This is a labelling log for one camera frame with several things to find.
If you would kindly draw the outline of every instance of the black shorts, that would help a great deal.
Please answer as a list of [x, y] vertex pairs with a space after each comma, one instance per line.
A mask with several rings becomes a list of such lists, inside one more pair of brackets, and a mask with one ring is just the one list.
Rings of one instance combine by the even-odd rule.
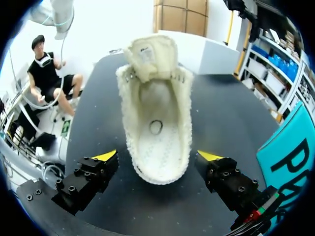
[[[73, 80], [73, 76], [74, 75], [66, 75], [64, 77], [64, 82], [63, 82], [63, 92], [65, 93], [65, 95], [68, 95], [71, 91], [71, 89], [73, 88], [72, 86], [72, 80]], [[44, 93], [42, 93], [43, 96], [45, 96], [45, 101], [46, 102], [51, 102], [54, 101], [54, 91], [57, 88], [61, 87], [61, 79], [56, 82], [53, 86], [51, 86], [50, 89], [48, 89], [47, 91], [45, 91]]]

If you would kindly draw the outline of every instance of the cap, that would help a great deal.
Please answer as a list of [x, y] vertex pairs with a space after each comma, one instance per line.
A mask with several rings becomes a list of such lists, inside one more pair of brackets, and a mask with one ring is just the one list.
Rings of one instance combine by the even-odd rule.
[[37, 36], [31, 43], [31, 49], [34, 50], [37, 44], [44, 43], [44, 42], [45, 42], [45, 37], [43, 35]]

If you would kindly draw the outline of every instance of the man's arm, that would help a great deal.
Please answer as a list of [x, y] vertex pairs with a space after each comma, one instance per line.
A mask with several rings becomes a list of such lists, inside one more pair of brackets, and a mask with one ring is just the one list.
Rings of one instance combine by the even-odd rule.
[[33, 75], [29, 72], [31, 94], [36, 98], [41, 98], [41, 94], [37, 91]]
[[57, 70], [61, 69], [61, 63], [56, 58], [54, 58], [54, 65]]

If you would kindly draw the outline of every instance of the shoe tongue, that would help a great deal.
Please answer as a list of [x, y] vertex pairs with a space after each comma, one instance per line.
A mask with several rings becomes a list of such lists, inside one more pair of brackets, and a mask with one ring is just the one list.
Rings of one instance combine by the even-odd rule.
[[136, 39], [124, 49], [124, 54], [143, 83], [151, 79], [169, 80], [178, 67], [175, 41], [165, 35]]

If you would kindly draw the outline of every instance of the man's leg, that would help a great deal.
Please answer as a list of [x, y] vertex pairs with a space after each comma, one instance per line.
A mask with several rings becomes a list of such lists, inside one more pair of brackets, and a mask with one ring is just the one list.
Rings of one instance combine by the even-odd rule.
[[80, 90], [81, 90], [81, 85], [83, 81], [83, 76], [81, 74], [75, 74], [72, 79], [72, 86], [73, 88], [73, 97], [72, 98], [77, 98], [79, 96]]
[[71, 107], [70, 103], [68, 102], [67, 98], [65, 97], [65, 93], [60, 89], [56, 88], [54, 90], [54, 99], [57, 98], [59, 92], [61, 92], [59, 98], [58, 98], [58, 104], [63, 109], [64, 112], [67, 114], [71, 115], [72, 117], [74, 116], [74, 110]]

